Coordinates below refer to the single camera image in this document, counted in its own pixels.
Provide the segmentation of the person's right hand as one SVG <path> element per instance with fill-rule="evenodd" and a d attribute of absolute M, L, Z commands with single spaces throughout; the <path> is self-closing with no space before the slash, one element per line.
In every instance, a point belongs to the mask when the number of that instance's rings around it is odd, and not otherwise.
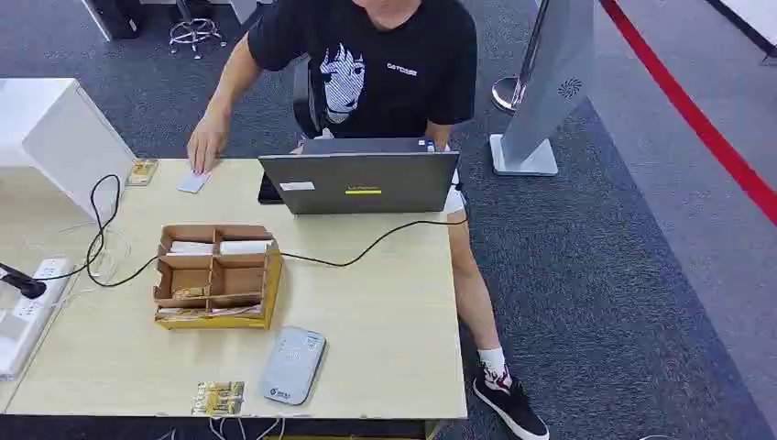
<path fill-rule="evenodd" d="M 210 172 L 224 150 L 231 124 L 231 116 L 207 111 L 198 122 L 187 143 L 191 170 L 195 175 Z"/>

